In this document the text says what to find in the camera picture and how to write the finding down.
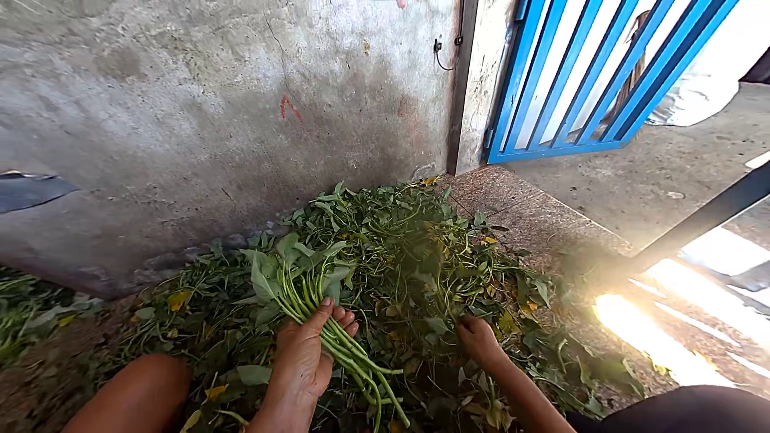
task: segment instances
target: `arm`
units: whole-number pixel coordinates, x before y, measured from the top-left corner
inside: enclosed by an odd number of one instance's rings
[[[484,319],[463,316],[457,336],[465,351],[500,385],[524,430],[575,433],[540,388],[511,362]]]
[[[246,433],[309,431],[318,397],[329,386],[332,375],[332,358],[321,351],[320,338],[321,328],[331,316],[351,337],[358,331],[353,312],[334,307],[331,297],[325,298],[302,326],[290,321],[281,328],[265,400],[246,426]]]

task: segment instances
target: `black metal pole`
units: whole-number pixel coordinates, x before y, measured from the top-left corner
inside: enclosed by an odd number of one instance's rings
[[[632,257],[631,269],[635,273],[646,271],[658,261],[675,255],[683,246],[728,222],[767,196],[770,196],[770,162],[743,176]]]

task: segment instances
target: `gate hinge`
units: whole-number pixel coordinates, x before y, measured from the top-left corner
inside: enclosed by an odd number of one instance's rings
[[[486,131],[484,131],[484,148],[489,149],[490,146],[492,146],[492,134],[494,133],[493,128],[487,128]]]

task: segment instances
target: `bundle of vegetable stems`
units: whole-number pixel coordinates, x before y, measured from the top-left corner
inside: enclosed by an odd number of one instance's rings
[[[292,273],[286,266],[280,267],[278,278],[280,279],[283,290],[276,297],[281,309],[286,315],[299,323],[304,323],[313,316],[313,313],[323,300],[323,278],[325,276],[325,262],[321,267],[318,277],[307,277],[305,274],[298,278],[302,281],[302,292],[294,284]],[[396,407],[399,418],[406,428],[409,428],[409,418],[403,413],[399,399],[393,394],[393,390],[385,378],[385,374],[402,374],[403,370],[390,370],[382,368],[375,364],[367,356],[366,351],[355,341],[345,329],[335,320],[327,321],[321,330],[321,344],[323,348],[329,351],[334,359],[342,364],[345,370],[350,373],[356,384],[361,388],[364,397],[370,404],[377,406],[377,414],[374,419],[374,433],[377,433],[380,427],[380,418],[382,416],[382,405],[392,403]],[[372,373],[377,376],[389,398],[382,398],[377,383],[372,377]],[[374,397],[367,390],[369,385]]]

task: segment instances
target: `black fabric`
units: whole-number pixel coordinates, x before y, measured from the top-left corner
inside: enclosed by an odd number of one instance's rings
[[[739,389],[698,385],[640,401],[601,423],[567,420],[577,433],[769,433],[770,401]]]
[[[55,175],[0,174],[0,213],[37,206],[78,187]]]
[[[744,82],[763,82],[770,84],[770,48],[757,60],[756,64],[741,78]]]

